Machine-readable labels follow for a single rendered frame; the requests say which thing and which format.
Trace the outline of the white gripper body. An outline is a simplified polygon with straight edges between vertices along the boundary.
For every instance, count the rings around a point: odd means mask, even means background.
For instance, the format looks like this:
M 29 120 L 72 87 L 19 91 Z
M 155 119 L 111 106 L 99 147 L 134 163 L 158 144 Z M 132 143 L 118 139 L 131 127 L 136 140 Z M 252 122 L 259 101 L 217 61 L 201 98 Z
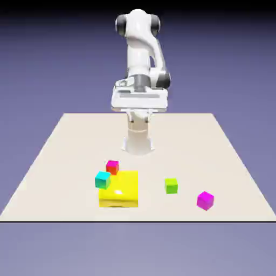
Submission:
M 145 87 L 145 92 L 136 92 L 134 87 L 113 87 L 111 108 L 116 112 L 128 109 L 165 112 L 168 108 L 168 91 Z

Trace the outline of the small red cube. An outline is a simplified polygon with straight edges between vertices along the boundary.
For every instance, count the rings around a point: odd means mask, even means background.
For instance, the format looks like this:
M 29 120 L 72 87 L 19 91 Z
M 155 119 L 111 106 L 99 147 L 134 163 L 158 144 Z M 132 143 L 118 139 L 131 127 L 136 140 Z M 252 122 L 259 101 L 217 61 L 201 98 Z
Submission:
M 119 161 L 117 160 L 108 160 L 106 163 L 106 171 L 111 175 L 116 175 L 119 171 Z

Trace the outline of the small cyan cube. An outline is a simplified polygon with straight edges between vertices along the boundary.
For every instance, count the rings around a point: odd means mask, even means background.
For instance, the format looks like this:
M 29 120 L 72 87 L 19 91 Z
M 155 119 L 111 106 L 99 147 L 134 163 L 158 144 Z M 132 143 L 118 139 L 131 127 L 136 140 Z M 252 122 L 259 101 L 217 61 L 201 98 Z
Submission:
M 111 173 L 100 171 L 95 176 L 95 187 L 99 189 L 107 189 L 111 183 Z

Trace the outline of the small green cube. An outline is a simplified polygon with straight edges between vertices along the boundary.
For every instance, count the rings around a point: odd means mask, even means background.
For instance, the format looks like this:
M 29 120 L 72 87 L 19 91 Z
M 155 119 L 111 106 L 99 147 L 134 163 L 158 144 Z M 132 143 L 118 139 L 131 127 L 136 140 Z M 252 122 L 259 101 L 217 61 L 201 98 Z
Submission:
M 178 192 L 178 183 L 176 178 L 166 178 L 164 182 L 166 194 L 176 194 Z

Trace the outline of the small magenta cube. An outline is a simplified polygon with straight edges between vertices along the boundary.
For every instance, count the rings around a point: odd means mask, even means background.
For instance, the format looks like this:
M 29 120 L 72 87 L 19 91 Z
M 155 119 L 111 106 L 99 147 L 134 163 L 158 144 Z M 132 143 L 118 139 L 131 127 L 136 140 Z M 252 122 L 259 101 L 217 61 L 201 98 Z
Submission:
M 214 203 L 214 195 L 203 191 L 197 197 L 197 206 L 205 211 L 208 211 Z

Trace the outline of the large yellow box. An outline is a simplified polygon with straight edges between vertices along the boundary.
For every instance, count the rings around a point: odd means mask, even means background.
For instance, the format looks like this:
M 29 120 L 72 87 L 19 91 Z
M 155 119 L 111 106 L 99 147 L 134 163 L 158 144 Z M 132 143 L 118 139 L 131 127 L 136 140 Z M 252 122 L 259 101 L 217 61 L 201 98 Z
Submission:
M 108 188 L 99 189 L 99 207 L 138 207 L 138 171 L 118 171 Z

